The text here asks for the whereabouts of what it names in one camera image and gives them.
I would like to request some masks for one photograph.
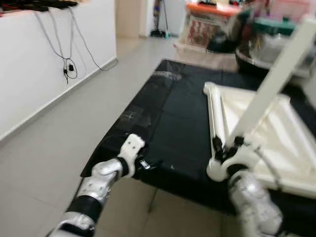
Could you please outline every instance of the power adapter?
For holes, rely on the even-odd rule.
[[[69,68],[69,71],[71,71],[71,72],[74,71],[74,66],[72,64],[69,64],[68,68]]]

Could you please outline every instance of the baseboard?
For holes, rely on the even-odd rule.
[[[114,63],[117,61],[117,57],[115,56],[114,58],[110,59],[108,62],[103,64],[101,66],[102,69],[109,68]],[[69,87],[67,90],[62,92],[60,95],[57,97],[53,98],[46,104],[44,104],[42,107],[40,107],[38,110],[36,110],[34,113],[26,117],[24,120],[19,122],[16,126],[12,127],[8,132],[6,132],[4,135],[0,136],[0,146],[2,146],[7,140],[12,138],[13,136],[17,135],[20,131],[22,131],[25,127],[28,125],[32,124],[35,122],[38,118],[40,118],[42,115],[44,115],[46,112],[50,111],[54,106],[56,106],[58,103],[60,103],[62,100],[67,98],[68,96],[71,95],[76,89],[80,88],[83,86],[85,83],[87,83],[89,80],[95,77],[97,74],[99,74],[101,71],[96,68],[95,71],[92,73],[88,74],[85,78],[82,80],[78,81],[76,84],[72,85]]]

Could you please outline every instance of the white clamp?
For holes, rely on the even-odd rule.
[[[260,160],[260,157],[249,146],[242,145],[236,154],[221,163],[215,158],[211,158],[206,168],[207,175],[214,181],[222,182],[228,178],[227,168],[234,164],[242,164],[253,169]]]
[[[123,158],[128,165],[129,172],[126,175],[127,178],[130,178],[135,174],[135,159],[144,145],[145,142],[141,137],[135,134],[130,134],[121,146],[118,157]]]

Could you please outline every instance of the black table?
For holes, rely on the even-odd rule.
[[[235,213],[228,198],[227,182],[211,181],[206,175],[210,153],[206,81],[218,85],[257,90],[261,79],[214,71],[163,60],[155,73],[127,106],[99,143],[82,172],[119,153],[127,133],[141,136],[148,147],[144,159],[151,170],[137,169],[134,178],[170,193],[226,213]],[[316,111],[301,89],[288,86],[283,93],[316,137]],[[292,233],[316,236],[316,201],[270,191]]]

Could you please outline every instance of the white bar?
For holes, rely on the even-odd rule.
[[[251,132],[264,115],[270,103],[286,85],[295,67],[304,59],[314,43],[316,34],[315,18],[305,18],[301,26],[292,34],[292,40],[283,49],[280,56],[260,85],[257,95],[230,134],[226,147],[231,147],[236,136]]]
[[[211,146],[213,151],[212,139],[218,136],[223,145],[225,144],[225,129],[224,129],[224,117],[223,117],[223,106],[221,92],[217,88],[216,84],[206,82],[203,89],[204,94],[208,100],[208,116],[209,116],[209,127],[211,134]]]

